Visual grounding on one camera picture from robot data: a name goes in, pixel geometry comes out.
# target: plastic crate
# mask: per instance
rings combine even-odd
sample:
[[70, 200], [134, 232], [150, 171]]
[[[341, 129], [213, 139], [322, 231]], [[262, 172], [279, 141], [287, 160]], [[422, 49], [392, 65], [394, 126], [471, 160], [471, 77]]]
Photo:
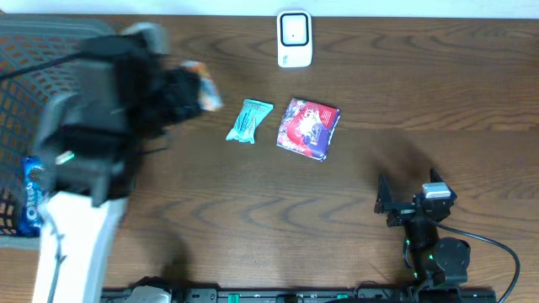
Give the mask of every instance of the plastic crate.
[[[75, 52], [78, 42], [114, 31], [94, 19], [0, 15], [0, 74]], [[45, 104], [58, 93], [76, 93], [75, 61], [0, 82], [0, 189], [24, 201], [22, 160]], [[39, 249], [39, 238], [0, 235], [0, 247]]]

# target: white backdrop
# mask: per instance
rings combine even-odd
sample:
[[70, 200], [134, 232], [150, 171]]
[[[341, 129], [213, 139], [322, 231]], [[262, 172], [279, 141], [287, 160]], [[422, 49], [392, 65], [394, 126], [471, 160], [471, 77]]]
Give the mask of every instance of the white backdrop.
[[0, 0], [6, 13], [139, 13], [539, 19], [539, 0]]

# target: red and purple box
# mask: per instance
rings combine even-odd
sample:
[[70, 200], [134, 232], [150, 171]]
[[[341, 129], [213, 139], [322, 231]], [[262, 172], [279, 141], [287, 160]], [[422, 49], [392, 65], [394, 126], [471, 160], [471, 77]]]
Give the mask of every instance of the red and purple box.
[[277, 146], [324, 161], [340, 110], [292, 99], [280, 122]]

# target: wood grain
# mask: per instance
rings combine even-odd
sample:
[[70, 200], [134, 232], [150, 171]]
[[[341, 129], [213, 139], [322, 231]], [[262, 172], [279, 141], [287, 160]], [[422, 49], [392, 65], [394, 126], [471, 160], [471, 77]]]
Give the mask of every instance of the wood grain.
[[[376, 177], [409, 198], [436, 166], [459, 195], [445, 223], [514, 248], [522, 272], [509, 301], [539, 297], [539, 21], [316, 18], [312, 65], [281, 69], [273, 18], [99, 17], [167, 27], [168, 64], [207, 62], [226, 104], [147, 157], [107, 286], [145, 275], [221, 287], [411, 280], [403, 231], [373, 213]], [[341, 109], [326, 162], [275, 146], [292, 97]], [[245, 98], [275, 105], [253, 146], [224, 140]], [[500, 297], [510, 255], [467, 241], [467, 285]], [[30, 300], [36, 260], [0, 250], [3, 302]]]

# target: blue snack package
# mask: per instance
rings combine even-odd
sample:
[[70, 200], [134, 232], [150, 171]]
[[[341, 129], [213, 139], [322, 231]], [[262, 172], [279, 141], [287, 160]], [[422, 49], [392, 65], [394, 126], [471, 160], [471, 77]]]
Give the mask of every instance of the blue snack package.
[[45, 193], [40, 186], [43, 165], [38, 157], [26, 157], [23, 165], [26, 203], [23, 205], [19, 231], [26, 236], [38, 236], [40, 234], [41, 218], [37, 212], [37, 206], [45, 198]]
[[227, 135], [227, 141], [238, 140], [242, 143], [254, 144], [254, 130], [260, 122], [271, 112], [273, 104], [257, 100], [245, 99], [242, 111], [236, 119], [236, 124]]

